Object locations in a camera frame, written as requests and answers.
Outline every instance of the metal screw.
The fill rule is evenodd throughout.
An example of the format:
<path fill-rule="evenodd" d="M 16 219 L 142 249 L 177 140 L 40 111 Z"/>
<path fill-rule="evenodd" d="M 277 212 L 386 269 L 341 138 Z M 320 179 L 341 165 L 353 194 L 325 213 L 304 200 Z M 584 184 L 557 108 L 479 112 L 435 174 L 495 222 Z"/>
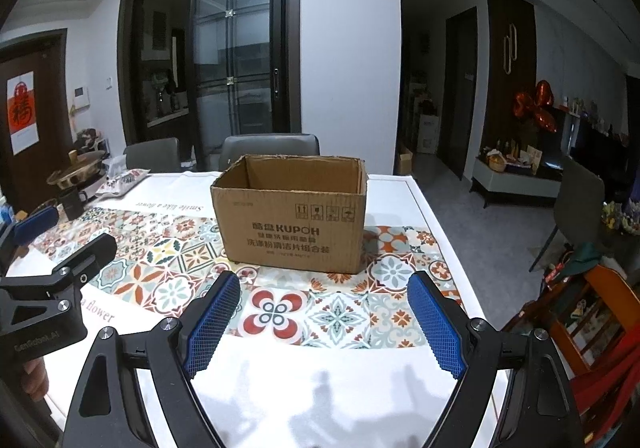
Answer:
<path fill-rule="evenodd" d="M 535 336 L 540 341 L 545 341 L 549 339 L 549 333 L 544 329 L 533 329 L 533 336 Z"/>
<path fill-rule="evenodd" d="M 482 318 L 472 318 L 471 319 L 471 327 L 476 331 L 484 331 L 489 323 Z"/>
<path fill-rule="evenodd" d="M 178 325 L 177 318 L 165 318 L 160 322 L 160 329 L 164 331 L 170 331 L 177 325 Z"/>
<path fill-rule="evenodd" d="M 98 336 L 100 337 L 100 340 L 111 338 L 113 336 L 113 327 L 103 327 L 100 329 Z"/>

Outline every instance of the flower arrangement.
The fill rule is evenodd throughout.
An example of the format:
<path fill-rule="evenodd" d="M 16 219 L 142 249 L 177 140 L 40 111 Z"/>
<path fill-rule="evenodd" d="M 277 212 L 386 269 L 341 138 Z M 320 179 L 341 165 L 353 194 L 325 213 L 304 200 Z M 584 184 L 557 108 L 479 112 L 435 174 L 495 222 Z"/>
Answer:
<path fill-rule="evenodd" d="M 613 201 L 602 205 L 602 222 L 610 230 L 621 230 L 630 235 L 640 235 L 640 202 L 629 199 L 626 210 Z"/>

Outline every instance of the floral tile pattern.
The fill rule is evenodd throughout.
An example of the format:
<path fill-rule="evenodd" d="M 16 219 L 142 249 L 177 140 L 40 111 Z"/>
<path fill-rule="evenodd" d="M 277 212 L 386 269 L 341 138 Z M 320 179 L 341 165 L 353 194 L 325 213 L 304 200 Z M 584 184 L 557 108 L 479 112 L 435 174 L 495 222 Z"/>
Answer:
<path fill-rule="evenodd" d="M 52 261 L 101 233 L 116 238 L 116 258 L 90 282 L 161 316 L 180 316 L 225 270 L 241 298 L 226 333 L 317 348 L 405 348 L 426 344 L 406 300 L 414 271 L 426 271 L 447 298 L 460 293 L 431 231 L 364 230 L 366 268 L 356 274 L 270 268 L 230 261 L 215 219 L 87 209 L 61 219 L 33 246 Z"/>
<path fill-rule="evenodd" d="M 256 287 L 238 322 L 240 336 L 268 336 L 293 344 L 302 337 L 308 295 L 302 291 Z"/>
<path fill-rule="evenodd" d="M 316 295 L 308 313 L 311 332 L 331 347 L 358 347 L 369 330 L 369 304 L 350 293 Z"/>

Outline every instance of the chair backrest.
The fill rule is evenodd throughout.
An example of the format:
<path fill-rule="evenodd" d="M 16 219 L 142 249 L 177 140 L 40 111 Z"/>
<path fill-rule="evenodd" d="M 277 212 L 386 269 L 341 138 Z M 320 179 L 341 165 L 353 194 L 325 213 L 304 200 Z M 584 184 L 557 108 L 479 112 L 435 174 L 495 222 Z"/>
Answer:
<path fill-rule="evenodd" d="M 617 271 L 605 266 L 597 265 L 591 269 L 583 282 L 579 291 L 574 291 L 568 299 L 565 292 L 571 288 L 571 282 L 557 283 L 538 300 L 526 304 L 517 319 L 512 319 L 503 330 L 513 329 L 519 321 L 545 327 L 574 374 L 589 372 L 626 331 L 640 322 L 640 300 Z M 564 324 L 578 303 L 587 298 L 593 303 L 576 322 L 575 328 L 567 330 Z M 594 320 L 596 316 L 606 317 L 604 323 Z M 585 359 L 587 352 L 593 364 Z"/>
<path fill-rule="evenodd" d="M 595 243 L 604 201 L 604 183 L 570 157 L 565 158 L 563 167 L 554 205 L 556 225 L 573 245 Z"/>
<path fill-rule="evenodd" d="M 245 154 L 320 155 L 313 134 L 245 134 L 229 136 L 222 144 L 219 168 L 225 170 Z"/>
<path fill-rule="evenodd" d="M 151 173 L 180 172 L 180 148 L 177 138 L 154 139 L 124 149 L 127 168 L 144 168 Z"/>

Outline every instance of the sliding glass door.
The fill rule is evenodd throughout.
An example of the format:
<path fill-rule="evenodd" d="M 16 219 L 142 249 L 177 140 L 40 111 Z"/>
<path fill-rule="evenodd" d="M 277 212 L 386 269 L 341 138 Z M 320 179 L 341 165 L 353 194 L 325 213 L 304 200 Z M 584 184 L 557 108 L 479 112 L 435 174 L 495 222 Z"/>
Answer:
<path fill-rule="evenodd" d="M 191 0 L 190 14 L 196 158 L 201 170 L 218 170 L 227 136 L 289 131 L 283 3 Z"/>

